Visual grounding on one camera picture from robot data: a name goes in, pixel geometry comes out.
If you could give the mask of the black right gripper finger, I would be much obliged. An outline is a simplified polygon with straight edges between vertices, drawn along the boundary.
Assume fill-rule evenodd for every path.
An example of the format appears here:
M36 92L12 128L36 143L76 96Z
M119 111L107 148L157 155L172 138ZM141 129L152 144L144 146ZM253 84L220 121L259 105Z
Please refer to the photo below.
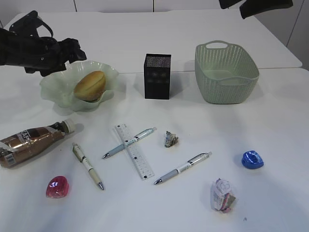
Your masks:
M293 6L292 0L247 0L240 7L243 19L271 10L287 9Z
M242 0L219 0L219 4L222 9L227 9L241 1Z

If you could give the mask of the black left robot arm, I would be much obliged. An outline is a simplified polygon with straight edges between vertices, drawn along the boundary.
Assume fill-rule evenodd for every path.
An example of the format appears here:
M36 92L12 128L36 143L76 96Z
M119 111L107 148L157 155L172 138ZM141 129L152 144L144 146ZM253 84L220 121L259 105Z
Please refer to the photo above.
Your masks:
M39 72L42 77L65 71L66 62L87 60L77 39L57 41L53 30L33 10L9 30L0 29L1 66L23 67L26 73Z

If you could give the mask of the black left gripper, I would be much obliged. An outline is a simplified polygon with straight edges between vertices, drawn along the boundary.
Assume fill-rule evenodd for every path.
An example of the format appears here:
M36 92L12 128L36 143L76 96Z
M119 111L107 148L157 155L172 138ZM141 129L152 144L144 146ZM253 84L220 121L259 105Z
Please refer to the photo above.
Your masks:
M77 39L58 42L53 30L33 10L13 23L8 37L9 64L25 68L27 73L40 72L41 76L64 71L65 63L87 60Z

